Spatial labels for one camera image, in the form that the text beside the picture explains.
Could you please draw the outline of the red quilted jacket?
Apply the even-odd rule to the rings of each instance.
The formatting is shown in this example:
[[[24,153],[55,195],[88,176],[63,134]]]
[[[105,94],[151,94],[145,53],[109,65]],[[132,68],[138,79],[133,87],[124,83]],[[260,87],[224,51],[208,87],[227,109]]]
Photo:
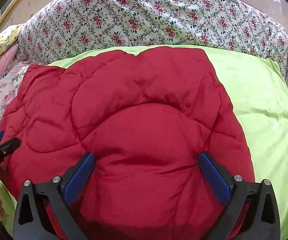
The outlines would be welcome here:
[[[209,152],[254,181],[233,106],[201,49],[115,50],[70,67],[32,64],[0,122],[20,147],[0,179],[18,197],[91,152],[96,166],[71,206],[90,239],[201,239],[223,205],[197,165]]]

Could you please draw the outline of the large floral print pillow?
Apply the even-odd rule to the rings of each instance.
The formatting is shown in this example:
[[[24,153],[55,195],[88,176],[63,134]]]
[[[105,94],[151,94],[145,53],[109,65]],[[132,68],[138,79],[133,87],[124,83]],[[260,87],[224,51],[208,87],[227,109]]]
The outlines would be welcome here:
[[[15,60],[11,64],[11,69],[0,78],[0,121],[4,115],[6,107],[17,96],[19,86],[30,63]]]

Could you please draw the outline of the lime green bed sheet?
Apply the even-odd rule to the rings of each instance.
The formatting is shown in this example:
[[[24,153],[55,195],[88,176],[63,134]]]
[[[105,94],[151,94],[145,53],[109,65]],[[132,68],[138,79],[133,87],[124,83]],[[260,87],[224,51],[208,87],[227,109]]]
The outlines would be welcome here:
[[[157,47],[169,46],[90,51],[67,60],[37,65],[66,69],[82,59],[109,51],[139,55]],[[247,182],[271,181],[279,211],[280,239],[288,239],[288,89],[277,64],[269,59],[220,49],[170,48],[201,49],[207,55],[229,96],[251,154],[254,181]]]

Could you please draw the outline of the small rose print quilt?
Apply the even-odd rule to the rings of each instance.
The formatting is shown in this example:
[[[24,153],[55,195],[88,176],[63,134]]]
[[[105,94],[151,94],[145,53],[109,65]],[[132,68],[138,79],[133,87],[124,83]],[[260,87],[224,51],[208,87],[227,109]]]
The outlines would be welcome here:
[[[195,45],[275,61],[288,84],[288,33],[232,0],[53,0],[22,27],[17,59],[47,65],[94,49]]]

